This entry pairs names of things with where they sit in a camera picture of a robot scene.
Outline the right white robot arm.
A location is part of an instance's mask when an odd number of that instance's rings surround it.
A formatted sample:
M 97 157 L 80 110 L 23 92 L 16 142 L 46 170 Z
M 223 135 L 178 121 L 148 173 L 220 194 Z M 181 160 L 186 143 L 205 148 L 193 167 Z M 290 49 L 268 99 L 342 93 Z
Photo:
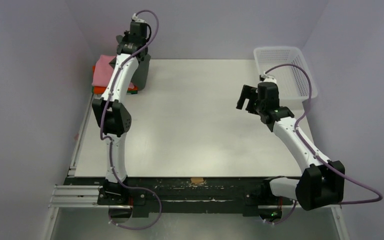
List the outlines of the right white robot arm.
M 280 197 L 297 201 L 306 210 L 339 204 L 344 198 L 345 166 L 319 151 L 298 126 L 287 106 L 280 105 L 274 82 L 244 85 L 236 108 L 258 115 L 263 124 L 287 147 L 301 170 L 299 179 L 276 176 L 266 180 L 260 196 L 268 204 Z

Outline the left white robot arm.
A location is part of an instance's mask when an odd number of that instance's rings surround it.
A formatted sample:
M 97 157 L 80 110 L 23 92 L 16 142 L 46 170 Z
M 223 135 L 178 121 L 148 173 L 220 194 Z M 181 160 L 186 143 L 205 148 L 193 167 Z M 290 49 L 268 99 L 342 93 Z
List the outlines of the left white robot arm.
M 98 205 L 122 205 L 129 201 L 125 164 L 125 143 L 133 118 L 124 105 L 130 84 L 143 90 L 146 86 L 151 56 L 148 44 L 151 26 L 144 20 L 132 20 L 130 29 L 116 37 L 117 55 L 110 62 L 114 67 L 105 92 L 92 101 L 92 110 L 100 128 L 100 138 L 108 150 L 107 171 L 98 188 Z

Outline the dark grey t shirt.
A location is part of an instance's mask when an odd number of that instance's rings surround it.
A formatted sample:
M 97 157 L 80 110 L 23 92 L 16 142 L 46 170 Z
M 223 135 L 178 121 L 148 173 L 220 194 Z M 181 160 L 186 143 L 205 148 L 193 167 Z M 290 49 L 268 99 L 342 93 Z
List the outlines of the dark grey t shirt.
M 151 55 L 147 53 L 143 58 L 138 61 L 138 67 L 135 70 L 131 83 L 134 85 L 137 91 L 142 91 L 146 87 Z

